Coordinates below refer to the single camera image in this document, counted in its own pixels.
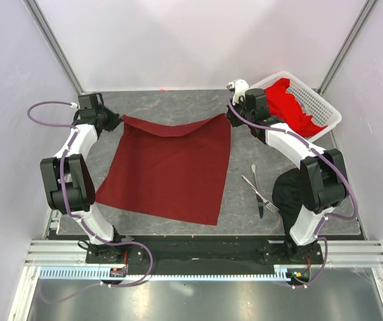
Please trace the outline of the dark red cloth napkin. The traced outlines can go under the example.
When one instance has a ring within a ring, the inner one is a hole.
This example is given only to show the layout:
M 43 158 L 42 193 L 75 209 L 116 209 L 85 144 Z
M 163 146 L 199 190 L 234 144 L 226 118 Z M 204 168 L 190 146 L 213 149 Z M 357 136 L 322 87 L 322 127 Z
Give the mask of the dark red cloth napkin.
M 224 114 L 167 126 L 123 116 L 124 133 L 98 203 L 177 221 L 216 225 L 231 151 Z

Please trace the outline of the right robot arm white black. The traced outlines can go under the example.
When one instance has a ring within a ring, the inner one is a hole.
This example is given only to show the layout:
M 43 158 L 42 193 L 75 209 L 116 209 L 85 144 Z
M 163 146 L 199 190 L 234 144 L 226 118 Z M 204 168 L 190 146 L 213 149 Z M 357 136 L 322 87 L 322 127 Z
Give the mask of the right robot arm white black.
M 294 168 L 274 183 L 272 203 L 283 221 L 287 261 L 299 263 L 307 247 L 317 241 L 323 222 L 350 194 L 342 153 L 326 150 L 304 138 L 286 119 L 269 110 L 266 91 L 261 88 L 227 87 L 227 118 L 232 126 L 246 124 L 263 144 L 278 150 Z

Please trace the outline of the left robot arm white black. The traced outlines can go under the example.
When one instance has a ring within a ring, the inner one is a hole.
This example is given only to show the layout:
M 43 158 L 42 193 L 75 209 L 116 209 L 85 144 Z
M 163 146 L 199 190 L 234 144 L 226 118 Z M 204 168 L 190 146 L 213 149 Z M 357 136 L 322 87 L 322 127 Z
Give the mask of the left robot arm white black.
M 70 135 L 51 158 L 40 162 L 43 186 L 49 207 L 73 219 L 87 234 L 90 243 L 102 245 L 101 256 L 119 262 L 124 247 L 115 227 L 106 221 L 96 205 L 96 190 L 86 164 L 91 147 L 101 133 L 111 132 L 122 122 L 121 116 L 105 106 L 101 93 L 82 94 Z

